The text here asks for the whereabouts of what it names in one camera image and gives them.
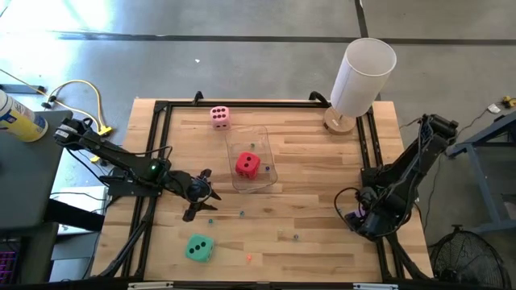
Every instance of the concrete floor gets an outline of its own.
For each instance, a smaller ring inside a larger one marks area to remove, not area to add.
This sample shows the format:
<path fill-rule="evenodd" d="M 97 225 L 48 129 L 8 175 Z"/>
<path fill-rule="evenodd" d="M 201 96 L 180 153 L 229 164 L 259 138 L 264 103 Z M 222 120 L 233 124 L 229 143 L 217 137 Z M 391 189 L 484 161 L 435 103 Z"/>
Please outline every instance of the concrete floor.
<path fill-rule="evenodd" d="M 516 31 L 512 29 L 516 20 L 511 13 L 516 2 L 510 0 L 362 0 L 362 3 L 372 37 L 516 39 Z M 111 139 L 114 143 L 123 141 L 135 97 L 193 97 L 198 90 L 208 98 L 306 99 L 312 90 L 329 96 L 347 45 L 56 40 L 41 33 L 44 30 L 151 35 L 360 36 L 352 0 L 11 2 L 0 18 L 0 68 L 48 88 L 77 78 L 92 81 L 102 93 L 106 123 L 116 128 Z M 21 34 L 7 34 L 12 31 Z M 397 67 L 381 96 L 395 102 L 400 124 L 424 113 L 435 113 L 464 126 L 487 105 L 499 102 L 502 96 L 516 94 L 514 46 L 394 45 L 393 48 Z M 13 83 L 0 75 L 0 83 L 3 82 Z M 16 97 L 37 110 L 43 101 L 35 96 Z M 60 97 L 83 110 L 96 110 L 93 92 L 83 85 L 70 85 L 61 91 Z M 488 126 L 496 117 L 486 114 L 459 140 Z M 402 129 L 404 144 L 408 145 L 416 134 L 415 125 Z M 423 213 L 427 211 L 434 174 L 435 166 L 419 186 Z M 97 184 L 96 180 L 65 155 L 54 188 L 92 184 Z M 431 200 L 428 243 L 448 234 L 451 224 L 468 228 L 488 220 L 468 161 L 463 156 L 453 161 L 443 159 Z M 500 252 L 516 281 L 516 248 L 511 244 L 516 231 L 485 237 Z"/>

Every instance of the red die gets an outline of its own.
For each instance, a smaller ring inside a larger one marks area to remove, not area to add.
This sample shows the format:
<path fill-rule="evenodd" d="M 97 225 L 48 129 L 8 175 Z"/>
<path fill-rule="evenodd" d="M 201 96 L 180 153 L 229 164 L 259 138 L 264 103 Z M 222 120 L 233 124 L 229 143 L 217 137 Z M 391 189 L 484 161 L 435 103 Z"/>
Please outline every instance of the red die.
<path fill-rule="evenodd" d="M 235 171 L 239 176 L 253 180 L 258 176 L 260 162 L 260 157 L 252 154 L 251 152 L 242 152 L 236 160 Z"/>

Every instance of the black floor stripe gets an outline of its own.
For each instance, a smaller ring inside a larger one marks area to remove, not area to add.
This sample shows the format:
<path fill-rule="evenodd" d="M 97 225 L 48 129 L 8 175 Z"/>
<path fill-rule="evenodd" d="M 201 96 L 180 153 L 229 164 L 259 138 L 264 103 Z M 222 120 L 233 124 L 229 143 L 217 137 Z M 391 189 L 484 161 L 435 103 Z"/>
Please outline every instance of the black floor stripe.
<path fill-rule="evenodd" d="M 60 40 L 110 41 L 206 41 L 206 42 L 263 42 L 263 43 L 320 43 L 348 44 L 359 37 L 325 36 L 251 36 L 251 35 L 128 35 L 96 32 L 49 32 Z"/>
<path fill-rule="evenodd" d="M 360 24 L 362 35 L 367 35 L 365 20 Z M 60 40 L 105 40 L 105 41 L 184 41 L 184 42 L 256 42 L 256 43 L 313 43 L 313 44 L 349 44 L 359 37 L 331 36 L 251 36 L 251 35 L 128 35 L 96 32 L 49 32 Z M 471 46 L 515 46 L 516 39 L 405 39 L 378 38 L 392 45 L 471 45 Z"/>

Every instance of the black table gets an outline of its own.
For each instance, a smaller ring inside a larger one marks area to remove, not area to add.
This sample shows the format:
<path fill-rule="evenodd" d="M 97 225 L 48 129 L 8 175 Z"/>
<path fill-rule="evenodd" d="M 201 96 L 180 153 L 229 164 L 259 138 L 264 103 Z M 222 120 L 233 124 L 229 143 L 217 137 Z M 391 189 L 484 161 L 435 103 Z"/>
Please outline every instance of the black table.
<path fill-rule="evenodd" d="M 48 281 L 58 223 L 100 231 L 104 217 L 49 199 L 63 148 L 53 136 L 70 111 L 38 112 L 48 122 L 40 140 L 0 134 L 0 236 L 22 237 L 21 283 Z"/>
<path fill-rule="evenodd" d="M 42 222 L 59 222 L 99 231 L 104 217 L 49 199 L 63 148 L 53 133 L 70 111 L 38 112 L 48 122 L 41 139 L 24 143 L 0 135 L 0 231 L 26 229 Z"/>

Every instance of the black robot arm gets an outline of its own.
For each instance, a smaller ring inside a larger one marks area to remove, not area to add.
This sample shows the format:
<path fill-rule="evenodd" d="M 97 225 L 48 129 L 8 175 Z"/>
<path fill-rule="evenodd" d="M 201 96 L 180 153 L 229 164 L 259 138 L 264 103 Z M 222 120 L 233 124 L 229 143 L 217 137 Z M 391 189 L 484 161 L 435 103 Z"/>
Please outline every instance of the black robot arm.
<path fill-rule="evenodd" d="M 209 197 L 220 200 L 208 181 L 211 171 L 206 169 L 200 176 L 193 177 L 188 172 L 170 170 L 169 158 L 140 156 L 145 153 L 131 153 L 103 139 L 91 129 L 91 119 L 79 121 L 66 118 L 57 128 L 54 139 L 57 144 L 71 151 L 87 150 L 115 166 L 114 174 L 100 179 L 110 186 L 108 194 L 113 197 L 157 197 L 166 189 L 186 199 L 190 208 L 184 220 L 190 222 L 199 210 L 216 210 L 205 205 Z M 172 151 L 171 147 L 156 149 Z"/>
<path fill-rule="evenodd" d="M 432 114 L 423 115 L 419 124 L 418 137 L 394 163 L 362 169 L 363 188 L 356 194 L 361 210 L 344 217 L 357 234 L 376 240 L 407 222 L 418 198 L 419 183 L 439 155 L 455 142 L 457 122 Z"/>

